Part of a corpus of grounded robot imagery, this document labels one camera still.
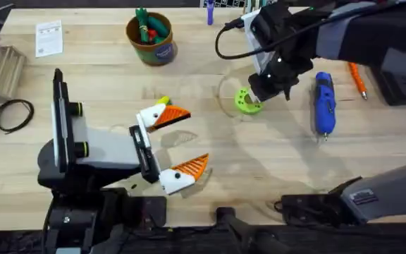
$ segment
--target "paper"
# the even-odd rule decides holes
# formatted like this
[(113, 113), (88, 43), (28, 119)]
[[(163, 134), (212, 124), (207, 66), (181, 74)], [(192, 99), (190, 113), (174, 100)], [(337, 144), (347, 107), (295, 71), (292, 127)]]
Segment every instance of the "paper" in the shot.
[(35, 27), (35, 57), (60, 54), (63, 51), (62, 22), (40, 23)]

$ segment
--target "green ring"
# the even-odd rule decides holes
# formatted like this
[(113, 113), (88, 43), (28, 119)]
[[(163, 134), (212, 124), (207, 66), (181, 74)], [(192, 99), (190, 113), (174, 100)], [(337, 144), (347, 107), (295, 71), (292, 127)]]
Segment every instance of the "green ring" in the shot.
[(234, 105), (243, 113), (243, 114), (257, 114), (262, 110), (262, 103), (255, 102), (255, 103), (246, 103), (245, 96), (248, 95), (247, 88), (241, 88), (236, 93), (234, 97)]

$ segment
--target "wooden workbench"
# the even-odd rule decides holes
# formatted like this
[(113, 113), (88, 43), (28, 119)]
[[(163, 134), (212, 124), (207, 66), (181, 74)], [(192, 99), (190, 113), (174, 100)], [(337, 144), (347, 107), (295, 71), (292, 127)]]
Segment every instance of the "wooden workbench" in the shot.
[[(251, 59), (225, 61), (214, 51), (222, 25), (240, 9), (215, 10), (206, 25), (203, 8), (155, 10), (173, 26), (178, 55), (173, 63), (141, 63), (125, 36), (133, 9), (12, 10), (1, 44), (27, 56), (18, 97), (31, 101), (35, 117), (26, 128), (0, 131), (0, 229), (39, 229), (51, 200), (37, 184), (37, 154), (51, 139), (51, 80), (60, 68), (73, 101), (85, 102), (88, 126), (127, 133), (135, 113), (162, 95), (192, 112), (192, 118), (151, 135), (162, 165), (177, 164), (206, 152), (209, 165), (197, 185), (168, 198), (168, 224), (213, 222), (219, 206), (233, 206), (250, 223), (281, 223), (271, 203), (286, 193), (324, 192), (356, 176), (373, 176), (406, 164), (406, 107), (389, 107), (363, 73), (369, 100), (364, 101), (341, 61), (314, 61), (299, 77), (291, 100), (277, 96), (256, 116), (241, 116), (233, 95), (254, 73)], [(35, 58), (35, 24), (62, 20), (63, 54)], [(247, 51), (244, 34), (230, 31), (221, 51)], [(337, 125), (328, 142), (318, 144), (311, 128), (310, 90), (315, 73), (327, 71), (336, 84)], [(3, 124), (26, 114), (14, 107)], [(133, 195), (164, 195), (159, 183), (139, 177), (121, 181)]]

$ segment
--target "black wire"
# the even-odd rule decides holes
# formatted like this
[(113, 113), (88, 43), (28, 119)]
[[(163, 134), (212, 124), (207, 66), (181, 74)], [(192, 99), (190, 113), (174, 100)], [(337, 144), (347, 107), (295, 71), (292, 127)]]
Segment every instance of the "black wire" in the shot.
[(222, 59), (233, 60), (233, 59), (241, 59), (241, 58), (244, 58), (244, 57), (253, 56), (255, 54), (259, 54), (259, 53), (262, 53), (262, 52), (273, 51), (275, 49), (275, 47), (277, 47), (278, 45), (280, 45), (280, 44), (282, 44), (282, 43), (284, 43), (284, 42), (286, 42), (286, 41), (288, 41), (288, 40), (290, 40), (290, 39), (292, 39), (292, 38), (294, 38), (294, 37), (296, 37), (298, 35), (301, 35), (304, 32), (307, 32), (309, 30), (317, 28), (317, 27), (319, 27), (321, 25), (332, 23), (332, 22), (335, 22), (335, 21), (338, 21), (338, 20), (342, 20), (342, 19), (345, 19), (345, 18), (355, 16), (355, 15), (359, 15), (359, 16), (370, 15), (370, 14), (373, 14), (373, 13), (377, 13), (379, 11), (386, 10), (388, 8), (392, 8), (394, 6), (403, 5), (405, 3), (406, 2), (403, 2), (403, 3), (400, 3), (400, 2), (386, 2), (384, 4), (377, 4), (377, 5), (373, 5), (373, 6), (366, 6), (366, 7), (362, 7), (362, 8), (357, 8), (357, 9), (354, 9), (354, 10), (351, 10), (351, 11), (341, 13), (341, 14), (338, 14), (336, 16), (327, 18), (325, 20), (321, 20), (321, 21), (319, 21), (317, 23), (308, 25), (307, 27), (302, 28), (302, 29), (298, 30), (297, 32), (294, 32), (293, 34), (288, 35), (288, 36), (282, 38), (281, 40), (278, 40), (278, 41), (276, 41), (276, 42), (274, 42), (272, 44), (269, 44), (264, 48), (255, 49), (255, 50), (247, 52), (247, 53), (233, 55), (233, 56), (222, 55), (220, 53), (220, 51), (219, 51), (219, 39), (220, 39), (220, 36), (224, 32), (226, 32), (228, 30), (231, 30), (231, 29), (233, 29), (235, 27), (235, 25), (230, 25), (230, 26), (226, 25), (224, 28), (222, 28), (222, 30), (219, 31), (219, 33), (216, 36), (216, 53)]
[(34, 116), (34, 105), (32, 105), (31, 102), (29, 102), (29, 101), (27, 101), (25, 99), (11, 99), (11, 100), (9, 100), (7, 102), (4, 102), (0, 106), (0, 118), (1, 118), (1, 115), (2, 115), (3, 111), (7, 107), (11, 106), (12, 104), (16, 104), (16, 103), (23, 104), (23, 106), (25, 106), (25, 108), (29, 111), (29, 113), (27, 114), (26, 119), (22, 123), (20, 123), (18, 126), (15, 126), (13, 128), (4, 128), (0, 124), (0, 130), (5, 131), (6, 134), (12, 133), (14, 131), (18, 131), (21, 128), (25, 127), (32, 120), (32, 117)]
[[(281, 203), (281, 201), (275, 202), (273, 204), (273, 208), (275, 209), (275, 211), (283, 214), (283, 210), (281, 208), (277, 208), (277, 204), (279, 204), (279, 203)], [(326, 234), (334, 234), (334, 235), (339, 235), (339, 236), (364, 236), (364, 237), (370, 237), (370, 238), (379, 238), (379, 239), (383, 239), (383, 240), (406, 241), (406, 235), (343, 231), (341, 229), (333, 229), (333, 228), (325, 227), (325, 226), (298, 225), (298, 224), (289, 224), (289, 223), (287, 223), (287, 225), (297, 227), (299, 229), (315, 230), (315, 231), (320, 231), (320, 232), (323, 232)]]
[(51, 211), (53, 210), (53, 201), (54, 198), (51, 199), (51, 203), (49, 204), (47, 215), (45, 220), (43, 221), (43, 228), (42, 228), (42, 240), (40, 241), (40, 248), (42, 249), (42, 254), (47, 254), (47, 247), (46, 247), (46, 239), (47, 239), (47, 232), (48, 232), (48, 219), (49, 215), (51, 215)]

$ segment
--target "marker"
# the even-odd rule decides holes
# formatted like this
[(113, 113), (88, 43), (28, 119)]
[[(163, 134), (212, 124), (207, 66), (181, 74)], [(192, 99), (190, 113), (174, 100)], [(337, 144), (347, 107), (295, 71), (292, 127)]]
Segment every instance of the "marker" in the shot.
[(364, 82), (359, 76), (357, 65), (354, 63), (349, 63), (349, 67), (352, 77), (355, 80), (355, 84), (357, 84), (358, 92), (361, 94), (363, 99), (367, 99), (366, 86), (364, 86)]
[(212, 25), (214, 22), (213, 12), (214, 12), (214, 0), (208, 0), (207, 6), (208, 10), (208, 25)]

